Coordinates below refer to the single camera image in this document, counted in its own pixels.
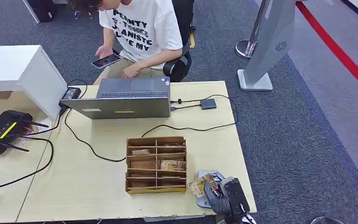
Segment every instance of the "red floor line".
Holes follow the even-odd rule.
[[[307,7],[301,2],[296,2],[297,8],[304,15],[305,19],[312,26],[315,32],[323,40],[323,42],[330,48],[333,54],[341,61],[341,63],[352,73],[358,80],[358,66],[355,62],[340,48],[340,46],[333,40],[333,38],[323,29],[320,23],[315,19]]]

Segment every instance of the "power adapter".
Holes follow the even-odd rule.
[[[68,87],[67,91],[65,92],[65,94],[61,99],[77,99],[79,98],[81,92],[82,91],[80,90],[80,88]],[[68,106],[66,106],[61,102],[59,102],[58,105],[61,107],[60,113],[64,114],[65,111],[68,109]]]
[[[216,102],[215,99],[202,99],[201,101],[201,108],[203,110],[209,110],[209,109],[216,109]]]

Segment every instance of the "cardboard compartment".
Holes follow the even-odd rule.
[[[149,154],[133,155],[133,151],[138,150],[148,150]],[[162,160],[166,160],[164,168],[167,170],[161,170]],[[129,194],[185,192],[185,162],[186,140],[183,137],[128,139],[125,190]]]
[[[165,137],[155,138],[157,146],[186,146],[186,140],[183,137]]]
[[[166,153],[185,153],[186,146],[166,146],[166,147],[157,147],[158,154]]]
[[[127,178],[127,188],[156,187],[155,178]]]
[[[127,155],[131,156],[131,155],[151,155],[151,154],[156,154],[157,150],[156,147],[139,147],[139,146],[132,146],[132,147],[128,147],[127,148]]]
[[[186,171],[157,170],[158,178],[186,178]]]
[[[171,153],[157,155],[157,169],[161,169],[161,160],[186,161],[186,153]]]
[[[156,138],[128,139],[127,147],[157,146]]]
[[[157,179],[157,186],[171,186],[173,188],[185,187],[186,186],[186,178],[164,178]]]
[[[129,168],[127,170],[127,177],[154,178],[157,177],[157,171],[153,169],[146,170]]]
[[[128,168],[156,169],[156,155],[127,156]]]

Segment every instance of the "light wood tabletop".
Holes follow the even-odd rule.
[[[13,92],[8,99],[0,99],[0,114],[6,110],[27,112],[34,120],[47,116],[22,92]],[[49,133],[38,135],[49,138]],[[29,152],[8,149],[0,155],[0,185],[28,175],[36,170],[47,143],[27,140],[23,148]],[[0,188],[0,223],[13,223],[21,210],[33,177]]]
[[[89,86],[84,97],[95,97],[97,89],[98,86]],[[171,100],[202,99],[213,94],[227,96],[223,81],[171,85]],[[232,123],[234,117],[230,101],[223,97],[214,98],[217,109],[186,108],[173,111],[172,116],[166,119],[90,120],[72,111],[68,124],[79,138],[93,146],[97,154],[119,160],[125,157],[127,138],[139,138],[160,124],[203,129]],[[235,125],[207,132],[161,127],[146,137],[152,136],[184,136],[187,142],[187,182],[194,180],[199,169],[217,169],[225,176],[238,177],[251,212],[256,212]],[[108,162],[95,157],[90,148],[77,141],[64,125],[54,131],[50,139],[55,147],[53,163],[35,176],[18,222],[214,214],[211,209],[197,206],[190,189],[186,193],[127,194],[124,190],[125,161]],[[41,165],[48,161],[49,156],[46,149]]]

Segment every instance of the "white t-shirt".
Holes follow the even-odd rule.
[[[112,29],[123,46],[120,55],[137,62],[164,49],[183,47],[171,0],[132,0],[118,9],[99,12],[101,26]],[[164,64],[153,66],[163,69]]]

